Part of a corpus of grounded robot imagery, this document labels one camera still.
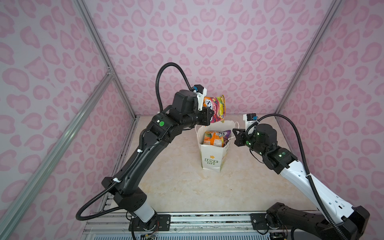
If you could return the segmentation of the orange Fox's fruits candy bag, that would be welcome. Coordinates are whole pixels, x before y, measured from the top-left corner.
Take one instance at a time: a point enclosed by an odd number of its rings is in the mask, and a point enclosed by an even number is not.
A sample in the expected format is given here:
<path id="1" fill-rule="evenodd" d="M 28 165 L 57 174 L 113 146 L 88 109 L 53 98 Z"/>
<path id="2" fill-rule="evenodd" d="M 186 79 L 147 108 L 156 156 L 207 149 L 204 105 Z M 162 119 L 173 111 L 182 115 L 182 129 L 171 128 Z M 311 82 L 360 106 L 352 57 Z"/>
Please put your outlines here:
<path id="1" fill-rule="evenodd" d="M 214 111 L 211 117 L 211 123 L 224 122 L 226 117 L 226 100 L 224 95 L 219 97 L 204 97 L 203 106 Z"/>

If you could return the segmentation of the orange candy bag back side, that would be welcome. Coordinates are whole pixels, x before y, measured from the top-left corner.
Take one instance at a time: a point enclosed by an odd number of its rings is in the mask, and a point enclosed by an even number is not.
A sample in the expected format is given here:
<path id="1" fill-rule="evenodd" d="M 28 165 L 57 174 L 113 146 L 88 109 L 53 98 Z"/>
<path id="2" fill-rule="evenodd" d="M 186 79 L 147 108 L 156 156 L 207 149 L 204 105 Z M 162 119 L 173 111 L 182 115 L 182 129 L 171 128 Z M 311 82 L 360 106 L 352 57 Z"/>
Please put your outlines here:
<path id="1" fill-rule="evenodd" d="M 222 148 L 226 144 L 226 135 L 224 132 L 207 131 L 204 134 L 203 144 Z"/>

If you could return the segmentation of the white paper gift bag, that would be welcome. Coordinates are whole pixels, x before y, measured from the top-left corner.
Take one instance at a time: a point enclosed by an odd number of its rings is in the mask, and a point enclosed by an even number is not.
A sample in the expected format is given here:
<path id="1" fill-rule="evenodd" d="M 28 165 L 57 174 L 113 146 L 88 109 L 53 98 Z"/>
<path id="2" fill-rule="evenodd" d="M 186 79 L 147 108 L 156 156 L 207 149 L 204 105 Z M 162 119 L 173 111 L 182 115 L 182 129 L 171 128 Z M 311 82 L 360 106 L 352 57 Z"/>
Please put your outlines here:
<path id="1" fill-rule="evenodd" d="M 229 151 L 231 143 L 235 140 L 233 132 L 231 132 L 231 137 L 224 147 L 214 147 L 209 145 L 204 145 L 204 134 L 207 131 L 222 132 L 226 130 L 233 130 L 235 127 L 238 127 L 239 123 L 233 121 L 224 121 L 211 123 L 209 126 L 201 126 L 196 130 L 198 147 L 201 155 L 202 168 L 204 170 L 209 170 L 219 173 L 222 169 L 222 166 L 225 162 L 225 157 Z"/>

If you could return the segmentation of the purple berries Fox's candy bag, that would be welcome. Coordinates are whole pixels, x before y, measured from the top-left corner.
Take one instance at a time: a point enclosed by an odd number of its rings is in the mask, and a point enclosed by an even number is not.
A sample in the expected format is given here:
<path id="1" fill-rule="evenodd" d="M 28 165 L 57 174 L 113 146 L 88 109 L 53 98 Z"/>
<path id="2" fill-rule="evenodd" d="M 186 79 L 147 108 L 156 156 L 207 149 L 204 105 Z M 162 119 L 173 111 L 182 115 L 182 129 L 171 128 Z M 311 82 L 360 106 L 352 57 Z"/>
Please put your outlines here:
<path id="1" fill-rule="evenodd" d="M 225 142 L 231 137 L 231 132 L 231 130 L 222 131 L 222 137 Z"/>

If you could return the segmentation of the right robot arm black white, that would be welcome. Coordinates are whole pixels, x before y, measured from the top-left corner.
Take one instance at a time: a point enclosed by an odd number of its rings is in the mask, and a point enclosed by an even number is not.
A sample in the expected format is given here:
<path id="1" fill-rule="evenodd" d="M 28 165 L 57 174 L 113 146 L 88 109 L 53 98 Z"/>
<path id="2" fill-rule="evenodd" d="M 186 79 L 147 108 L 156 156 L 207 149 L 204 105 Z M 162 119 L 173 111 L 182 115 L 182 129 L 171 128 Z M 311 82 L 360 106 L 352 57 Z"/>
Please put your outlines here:
<path id="1" fill-rule="evenodd" d="M 246 146 L 260 155 L 268 169 L 295 185 L 320 211 L 310 214 L 275 203 L 267 209 L 271 228 L 290 226 L 322 240 L 358 240 L 364 234 L 370 213 L 340 198 L 315 176 L 288 149 L 278 145 L 277 131 L 268 124 L 249 129 L 233 129 L 238 147 Z"/>

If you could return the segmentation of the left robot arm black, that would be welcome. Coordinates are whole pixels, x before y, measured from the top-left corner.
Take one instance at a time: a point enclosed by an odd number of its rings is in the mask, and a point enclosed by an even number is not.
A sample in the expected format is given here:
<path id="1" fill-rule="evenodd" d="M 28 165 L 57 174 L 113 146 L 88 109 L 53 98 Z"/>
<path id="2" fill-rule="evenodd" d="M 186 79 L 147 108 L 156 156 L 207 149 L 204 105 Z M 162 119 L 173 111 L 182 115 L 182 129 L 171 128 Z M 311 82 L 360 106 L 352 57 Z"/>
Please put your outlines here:
<path id="1" fill-rule="evenodd" d="M 114 196 L 117 209 L 139 218 L 148 230 L 157 222 L 157 213 L 139 183 L 156 157 L 175 137 L 187 128 L 210 125 L 214 111 L 204 106 L 206 96 L 207 89 L 201 85 L 194 86 L 192 91 L 178 91 L 172 104 L 155 115 L 142 130 L 135 154 L 114 176 L 102 181 L 107 192 Z"/>

